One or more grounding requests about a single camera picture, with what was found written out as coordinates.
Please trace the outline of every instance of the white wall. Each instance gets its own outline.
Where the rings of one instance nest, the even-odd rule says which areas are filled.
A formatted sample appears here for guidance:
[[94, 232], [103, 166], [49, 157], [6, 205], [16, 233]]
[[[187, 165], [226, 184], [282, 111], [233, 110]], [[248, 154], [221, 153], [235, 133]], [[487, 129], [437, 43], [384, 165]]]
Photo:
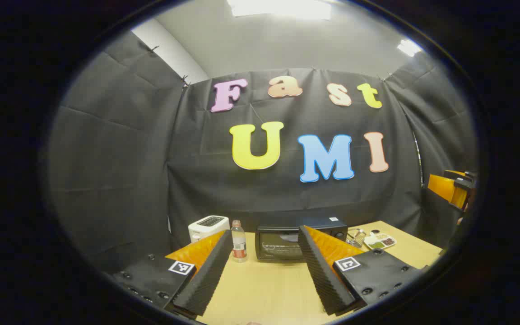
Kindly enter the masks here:
[[154, 52], [180, 77], [187, 74], [186, 82], [196, 83], [210, 78], [198, 62], [184, 49], [182, 44], [159, 21], [150, 19], [132, 29], [132, 32], [146, 43], [150, 49], [159, 45]]

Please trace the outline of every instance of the wooden table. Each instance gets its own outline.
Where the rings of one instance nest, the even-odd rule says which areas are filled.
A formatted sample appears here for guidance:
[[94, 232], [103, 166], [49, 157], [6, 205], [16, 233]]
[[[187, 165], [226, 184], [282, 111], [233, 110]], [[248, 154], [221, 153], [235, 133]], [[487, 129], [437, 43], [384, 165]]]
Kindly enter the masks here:
[[[397, 243], [386, 251], [415, 268], [433, 264], [441, 251], [382, 221], [351, 227], [349, 234], [356, 228], [367, 234], [375, 229], [390, 234]], [[209, 325], [319, 325], [344, 316], [324, 312], [306, 263], [259, 262], [254, 236], [246, 232], [248, 261], [228, 260], [204, 316], [197, 321]], [[366, 245], [362, 250], [369, 251]]]

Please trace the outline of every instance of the ceiling light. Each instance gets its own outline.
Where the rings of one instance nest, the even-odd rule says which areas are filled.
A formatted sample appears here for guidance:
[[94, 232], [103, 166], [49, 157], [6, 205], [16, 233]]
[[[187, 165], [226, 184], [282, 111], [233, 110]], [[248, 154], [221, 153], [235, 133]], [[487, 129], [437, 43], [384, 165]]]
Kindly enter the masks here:
[[330, 4], [317, 0], [227, 0], [234, 17], [278, 14], [299, 19], [330, 20]]
[[396, 48], [405, 52], [409, 57], [413, 57], [414, 54], [417, 54], [421, 51], [421, 48], [409, 39], [401, 40], [400, 44]]

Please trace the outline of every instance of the ceiling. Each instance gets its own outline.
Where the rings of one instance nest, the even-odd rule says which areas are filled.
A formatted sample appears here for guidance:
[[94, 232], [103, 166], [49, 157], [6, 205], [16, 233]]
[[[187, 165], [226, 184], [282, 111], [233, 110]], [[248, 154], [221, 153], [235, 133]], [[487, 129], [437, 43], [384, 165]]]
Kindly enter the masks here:
[[330, 2], [330, 20], [233, 17], [227, 0], [192, 0], [156, 19], [211, 78], [275, 68], [322, 68], [386, 77], [410, 57], [406, 39], [365, 9]]

